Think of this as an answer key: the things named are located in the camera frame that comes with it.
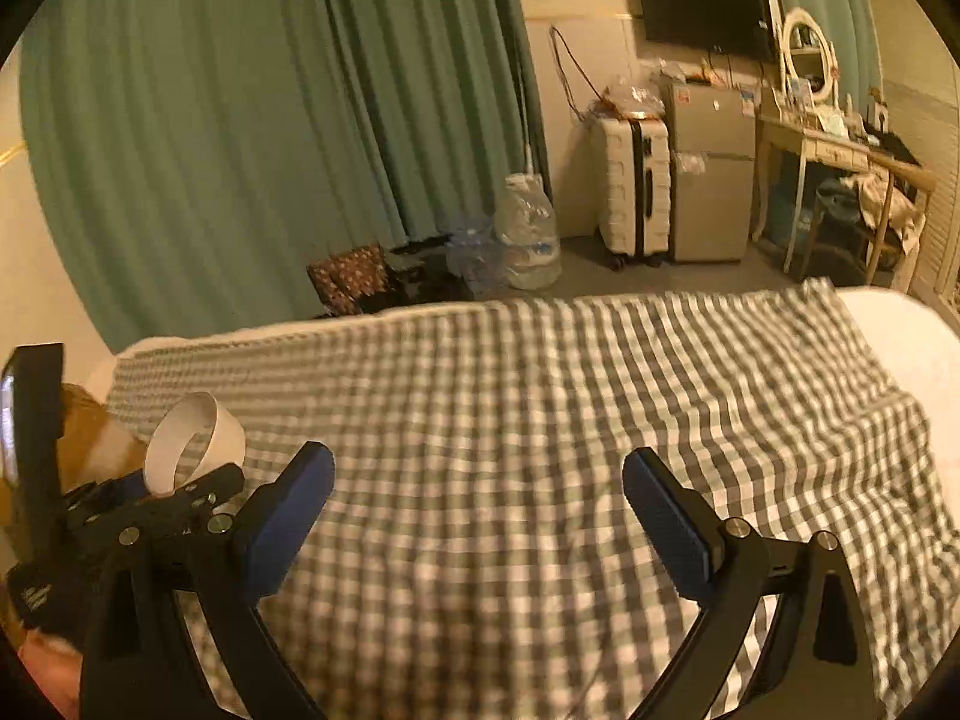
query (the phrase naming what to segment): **refrigerator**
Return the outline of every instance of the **refrigerator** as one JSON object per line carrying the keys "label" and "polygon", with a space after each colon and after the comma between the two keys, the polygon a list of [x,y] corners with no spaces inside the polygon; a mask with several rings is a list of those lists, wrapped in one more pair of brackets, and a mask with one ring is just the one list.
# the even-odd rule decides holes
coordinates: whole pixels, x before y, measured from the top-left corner
{"label": "refrigerator", "polygon": [[743,258],[757,157],[752,92],[674,83],[665,95],[673,152],[673,259]]}

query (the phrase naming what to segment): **wall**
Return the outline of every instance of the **wall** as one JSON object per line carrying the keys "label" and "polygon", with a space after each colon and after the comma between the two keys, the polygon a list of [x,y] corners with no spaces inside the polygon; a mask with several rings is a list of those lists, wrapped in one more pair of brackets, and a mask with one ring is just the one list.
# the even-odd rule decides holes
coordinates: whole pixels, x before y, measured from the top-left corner
{"label": "wall", "polygon": [[[19,64],[0,69],[0,154],[20,143]],[[15,346],[62,341],[67,381],[109,356],[56,253],[26,153],[0,167],[0,365]]]}
{"label": "wall", "polygon": [[[553,53],[547,38],[550,25],[557,25],[570,49],[600,91],[616,81],[646,79],[658,57],[699,65],[704,54],[682,47],[648,43],[643,33],[640,0],[521,0],[536,67],[536,80],[544,108],[547,150],[554,186],[560,234],[589,235],[596,228],[598,199],[594,161],[589,138],[566,102]],[[779,23],[779,3],[772,0],[774,21]],[[760,66],[747,60],[731,60],[734,80],[756,83]],[[593,99],[573,63],[563,56],[577,107],[586,110]],[[723,74],[726,61],[714,57]],[[767,73],[774,73],[769,67]]]}
{"label": "wall", "polygon": [[960,69],[915,0],[870,0],[890,125],[940,180],[914,277],[918,295],[952,293],[960,237]]}

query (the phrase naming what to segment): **packing tape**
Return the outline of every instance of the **packing tape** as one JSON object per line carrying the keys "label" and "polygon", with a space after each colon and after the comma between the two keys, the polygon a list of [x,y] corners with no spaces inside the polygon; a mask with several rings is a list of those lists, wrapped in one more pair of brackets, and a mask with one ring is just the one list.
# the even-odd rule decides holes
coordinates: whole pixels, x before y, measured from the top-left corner
{"label": "packing tape", "polygon": [[247,453],[243,426],[209,392],[194,392],[167,412],[147,445],[143,481],[150,495],[169,495],[174,491],[176,465],[186,446],[198,432],[210,427],[210,442],[186,483],[227,463],[243,466]]}

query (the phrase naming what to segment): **gingham bedspread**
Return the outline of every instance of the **gingham bedspread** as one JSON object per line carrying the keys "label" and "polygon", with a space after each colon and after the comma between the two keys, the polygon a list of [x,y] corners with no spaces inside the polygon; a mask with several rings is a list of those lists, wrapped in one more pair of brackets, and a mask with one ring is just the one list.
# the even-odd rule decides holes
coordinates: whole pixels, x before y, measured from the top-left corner
{"label": "gingham bedspread", "polygon": [[[696,616],[624,497],[650,445],[720,517],[839,536],[894,716],[954,631],[960,539],[917,401],[830,285],[451,304],[136,354],[109,407],[141,437],[211,391],[248,487],[305,440],[333,495],[261,613],[331,718],[622,718]],[[736,705],[762,605],[714,713]],[[229,688],[194,620],[218,696]]]}

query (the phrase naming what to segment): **white bed sheet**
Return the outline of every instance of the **white bed sheet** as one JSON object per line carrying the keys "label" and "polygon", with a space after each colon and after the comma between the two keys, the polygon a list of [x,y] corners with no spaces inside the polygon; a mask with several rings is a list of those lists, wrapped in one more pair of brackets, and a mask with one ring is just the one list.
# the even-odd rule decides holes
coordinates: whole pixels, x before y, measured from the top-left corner
{"label": "white bed sheet", "polygon": [[[955,523],[960,523],[960,338],[922,303],[901,293],[878,288],[839,290],[867,342],[901,389],[914,395],[930,421],[930,449],[944,490],[944,501]],[[341,328],[357,322],[381,322],[395,312],[432,313],[448,306],[434,304],[393,309],[375,317],[344,317],[321,322],[287,322],[239,330],[208,338],[146,338],[104,360],[86,381],[97,399],[107,398],[116,362],[152,348],[190,346],[210,341],[251,341],[318,329]]]}

